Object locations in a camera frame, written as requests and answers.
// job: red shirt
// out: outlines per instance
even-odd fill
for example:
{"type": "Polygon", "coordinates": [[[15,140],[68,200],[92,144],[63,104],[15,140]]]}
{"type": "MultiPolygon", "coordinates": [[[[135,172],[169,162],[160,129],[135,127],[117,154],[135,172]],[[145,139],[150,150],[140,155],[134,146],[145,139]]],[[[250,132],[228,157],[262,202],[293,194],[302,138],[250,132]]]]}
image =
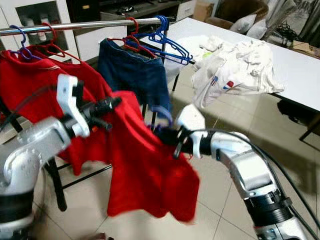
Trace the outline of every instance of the red shirt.
{"type": "MultiPolygon", "coordinates": [[[[62,153],[79,174],[85,161],[103,161],[113,167],[107,214],[115,216],[144,209],[156,217],[168,211],[179,221],[195,214],[199,178],[181,155],[163,144],[145,125],[132,92],[112,92],[101,75],[86,63],[69,64],[42,59],[25,63],[8,51],[0,57],[0,95],[11,109],[38,88],[57,84],[59,74],[73,74],[84,81],[83,98],[96,101],[106,96],[121,97],[114,113],[103,119],[112,130],[99,129],[88,138],[76,137],[62,153]]],[[[31,101],[19,114],[35,123],[48,116],[63,115],[56,92],[49,91],[31,101]]]]}

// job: plastic hanger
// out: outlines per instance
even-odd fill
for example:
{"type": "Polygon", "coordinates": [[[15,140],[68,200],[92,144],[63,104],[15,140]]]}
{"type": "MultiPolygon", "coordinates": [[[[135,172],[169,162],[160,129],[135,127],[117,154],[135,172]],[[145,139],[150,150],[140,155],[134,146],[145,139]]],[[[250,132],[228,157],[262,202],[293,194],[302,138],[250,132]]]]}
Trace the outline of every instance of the plastic hanger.
{"type": "Polygon", "coordinates": [[[52,40],[50,40],[50,43],[47,44],[47,45],[33,45],[33,47],[35,47],[36,49],[44,49],[44,51],[45,51],[47,54],[55,55],[55,56],[58,56],[58,57],[61,57],[61,58],[65,58],[66,55],[68,55],[68,56],[70,56],[70,57],[78,60],[80,63],[82,63],[82,61],[81,61],[79,58],[77,58],[76,56],[74,56],[74,55],[72,55],[72,54],[70,54],[70,53],[62,50],[59,46],[57,46],[57,45],[55,44],[55,41],[56,41],[57,38],[58,38],[58,37],[57,37],[57,32],[52,28],[52,26],[51,26],[49,23],[43,22],[42,25],[48,26],[48,27],[51,29],[52,34],[53,34],[53,38],[52,38],[52,40]],[[61,55],[60,55],[59,53],[55,53],[55,52],[50,51],[49,48],[55,48],[55,49],[57,49],[58,52],[61,53],[61,55]]]}
{"type": "MultiPolygon", "coordinates": [[[[162,32],[167,31],[169,29],[169,21],[165,16],[157,15],[156,16],[161,21],[161,26],[153,33],[136,33],[134,34],[137,38],[143,38],[148,37],[148,39],[152,42],[159,43],[162,45],[169,44],[174,50],[179,52],[179,55],[174,53],[168,53],[161,51],[159,49],[155,49],[149,46],[144,46],[146,49],[150,50],[151,52],[155,53],[157,56],[171,60],[173,62],[182,64],[182,65],[188,65],[189,61],[193,58],[189,52],[176,43],[175,41],[167,38],[166,35],[164,35],[162,32]]],[[[131,46],[136,46],[134,42],[129,42],[131,46]]]]}
{"type": "Polygon", "coordinates": [[[139,24],[136,21],[135,18],[133,17],[127,17],[127,20],[132,20],[134,22],[135,25],[135,31],[131,32],[130,35],[124,37],[124,38],[107,38],[108,41],[114,41],[114,40],[118,40],[118,41],[122,41],[124,43],[124,47],[127,49],[130,49],[134,52],[140,52],[145,51],[146,53],[148,53],[152,58],[156,58],[157,56],[155,54],[153,54],[149,49],[147,49],[146,47],[140,45],[139,40],[134,36],[134,34],[137,34],[139,31],[139,24]],[[128,45],[128,40],[133,40],[134,41],[134,45],[135,47],[128,45]]]}
{"type": "Polygon", "coordinates": [[[22,56],[24,59],[26,59],[26,60],[31,60],[32,58],[41,60],[40,57],[33,55],[33,54],[31,53],[31,51],[30,51],[28,48],[25,47],[25,42],[26,42],[27,38],[26,38],[26,34],[24,33],[24,31],[22,31],[22,29],[21,29],[20,27],[16,26],[16,25],[10,25],[10,28],[12,28],[12,29],[18,29],[18,30],[21,32],[22,37],[23,37],[23,39],[22,39],[22,41],[21,41],[22,47],[21,47],[18,51],[10,51],[10,52],[11,52],[11,53],[14,53],[14,54],[19,54],[19,55],[21,55],[21,56],[22,56]]]}

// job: pillow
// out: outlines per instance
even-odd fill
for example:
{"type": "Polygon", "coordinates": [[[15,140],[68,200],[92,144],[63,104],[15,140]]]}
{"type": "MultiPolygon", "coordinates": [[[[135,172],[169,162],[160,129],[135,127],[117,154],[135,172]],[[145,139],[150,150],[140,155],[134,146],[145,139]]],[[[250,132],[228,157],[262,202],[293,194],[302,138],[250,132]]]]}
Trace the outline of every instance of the pillow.
{"type": "Polygon", "coordinates": [[[253,14],[240,18],[230,27],[229,30],[239,34],[246,33],[255,23],[256,16],[257,14],[253,14]]]}
{"type": "Polygon", "coordinates": [[[266,19],[262,19],[258,22],[256,22],[247,32],[247,36],[260,40],[266,33],[267,27],[266,27],[266,19]]]}

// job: red hanger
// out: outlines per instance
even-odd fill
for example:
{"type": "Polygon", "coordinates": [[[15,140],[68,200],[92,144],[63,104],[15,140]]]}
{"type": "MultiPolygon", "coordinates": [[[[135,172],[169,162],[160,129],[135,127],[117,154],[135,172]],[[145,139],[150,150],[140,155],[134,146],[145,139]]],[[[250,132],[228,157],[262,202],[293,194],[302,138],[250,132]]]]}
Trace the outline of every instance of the red hanger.
{"type": "Polygon", "coordinates": [[[128,36],[126,36],[124,38],[107,38],[107,40],[108,41],[113,41],[113,40],[122,41],[124,43],[124,47],[125,48],[130,49],[130,50],[132,50],[134,52],[140,52],[141,50],[143,50],[146,53],[148,53],[151,57],[156,58],[157,56],[155,54],[153,54],[149,49],[146,49],[144,46],[141,46],[139,40],[135,36],[133,36],[134,34],[137,34],[138,30],[139,30],[139,24],[136,21],[136,19],[133,18],[133,17],[127,17],[126,19],[134,21],[135,31],[131,32],[130,35],[128,35],[128,36]],[[127,44],[127,40],[129,40],[129,39],[136,42],[137,48],[127,44]]]}
{"type": "Polygon", "coordinates": [[[78,60],[79,62],[82,63],[82,61],[81,61],[79,58],[77,58],[76,56],[73,56],[72,54],[70,54],[70,53],[62,50],[59,46],[57,46],[57,45],[55,44],[55,41],[56,41],[57,38],[58,38],[58,37],[57,37],[57,33],[56,33],[56,31],[52,28],[52,26],[51,26],[49,23],[43,22],[42,25],[48,26],[48,27],[51,29],[51,31],[52,31],[52,33],[53,33],[53,38],[52,38],[52,40],[50,40],[50,43],[47,44],[47,45],[33,45],[33,47],[35,47],[35,48],[37,48],[37,49],[38,49],[38,48],[44,49],[47,54],[56,55],[56,56],[61,57],[61,58],[65,58],[66,55],[68,55],[68,56],[70,56],[70,57],[72,57],[72,58],[74,58],[74,59],[76,59],[76,60],[78,60]],[[55,52],[50,51],[49,48],[55,48],[55,49],[57,49],[58,52],[61,53],[61,55],[58,54],[58,53],[55,53],[55,52]]]}

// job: denim shorts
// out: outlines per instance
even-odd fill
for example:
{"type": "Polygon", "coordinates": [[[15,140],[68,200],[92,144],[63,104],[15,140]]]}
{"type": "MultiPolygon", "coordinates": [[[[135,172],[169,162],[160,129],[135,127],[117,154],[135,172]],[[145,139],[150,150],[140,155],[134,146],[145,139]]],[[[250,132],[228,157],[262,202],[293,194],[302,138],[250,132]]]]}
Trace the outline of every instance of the denim shorts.
{"type": "Polygon", "coordinates": [[[161,58],[148,58],[120,48],[111,40],[100,43],[98,71],[113,91],[135,93],[140,104],[171,112],[166,70],[161,58]]]}

